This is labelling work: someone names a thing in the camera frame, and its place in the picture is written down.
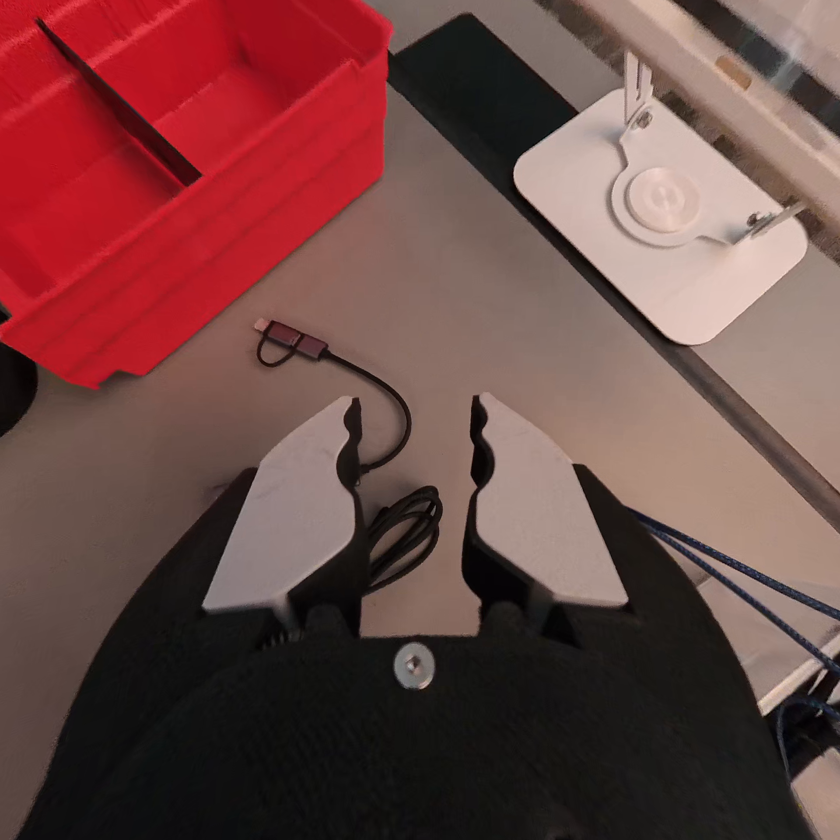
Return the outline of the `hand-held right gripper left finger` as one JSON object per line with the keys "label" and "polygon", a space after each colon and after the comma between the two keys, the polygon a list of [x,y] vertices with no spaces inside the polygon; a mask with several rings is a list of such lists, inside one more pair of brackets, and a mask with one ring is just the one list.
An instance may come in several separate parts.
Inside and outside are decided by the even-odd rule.
{"label": "hand-held right gripper left finger", "polygon": [[370,541],[357,485],[361,402],[342,396],[262,458],[203,600],[208,614],[268,610],[288,634],[317,606],[358,636]]}

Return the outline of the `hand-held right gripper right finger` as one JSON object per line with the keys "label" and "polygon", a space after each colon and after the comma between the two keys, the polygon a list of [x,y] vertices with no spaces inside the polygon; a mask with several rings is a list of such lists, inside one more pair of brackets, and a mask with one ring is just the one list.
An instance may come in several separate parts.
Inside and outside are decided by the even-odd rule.
{"label": "hand-held right gripper right finger", "polygon": [[626,587],[572,459],[488,392],[470,408],[474,454],[462,574],[483,613],[510,602],[538,632],[562,606],[619,611]]}

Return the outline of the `red plastic bin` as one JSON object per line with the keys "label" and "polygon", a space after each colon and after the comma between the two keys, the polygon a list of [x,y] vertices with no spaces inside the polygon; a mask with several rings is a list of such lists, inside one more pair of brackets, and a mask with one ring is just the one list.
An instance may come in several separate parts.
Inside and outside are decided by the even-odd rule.
{"label": "red plastic bin", "polygon": [[[42,18],[202,173],[183,187]],[[2,2],[2,341],[145,375],[384,170],[391,22],[365,2]]]}

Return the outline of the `white metal stand base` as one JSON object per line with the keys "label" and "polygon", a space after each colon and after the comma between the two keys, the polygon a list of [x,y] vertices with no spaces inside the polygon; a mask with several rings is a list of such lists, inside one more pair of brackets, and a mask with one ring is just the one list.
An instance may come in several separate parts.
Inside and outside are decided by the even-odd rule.
{"label": "white metal stand base", "polygon": [[804,257],[783,208],[654,95],[614,90],[524,152],[519,194],[667,339],[707,343]]}

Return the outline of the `black rounded textured pad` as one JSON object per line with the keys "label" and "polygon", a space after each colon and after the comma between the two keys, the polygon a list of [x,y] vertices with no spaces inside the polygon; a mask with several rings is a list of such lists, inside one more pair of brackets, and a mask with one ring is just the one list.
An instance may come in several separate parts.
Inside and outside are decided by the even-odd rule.
{"label": "black rounded textured pad", "polygon": [[26,414],[38,388],[35,362],[1,343],[1,435]]}

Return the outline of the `black rectangular pad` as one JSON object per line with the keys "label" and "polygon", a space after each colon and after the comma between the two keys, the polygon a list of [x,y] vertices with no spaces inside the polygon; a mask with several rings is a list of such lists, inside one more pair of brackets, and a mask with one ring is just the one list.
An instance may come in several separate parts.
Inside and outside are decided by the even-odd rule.
{"label": "black rectangular pad", "polygon": [[473,14],[388,60],[391,87],[512,203],[518,159],[578,114]]}

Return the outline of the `black bin divider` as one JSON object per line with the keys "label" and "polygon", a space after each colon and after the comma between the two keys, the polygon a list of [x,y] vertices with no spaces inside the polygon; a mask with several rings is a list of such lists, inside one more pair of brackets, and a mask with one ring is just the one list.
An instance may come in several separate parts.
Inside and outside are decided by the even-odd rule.
{"label": "black bin divider", "polygon": [[35,18],[35,24],[109,110],[119,126],[158,164],[162,165],[183,187],[202,178],[202,173],[174,147],[151,122],[119,95],[89,64],[62,40],[46,22]]}

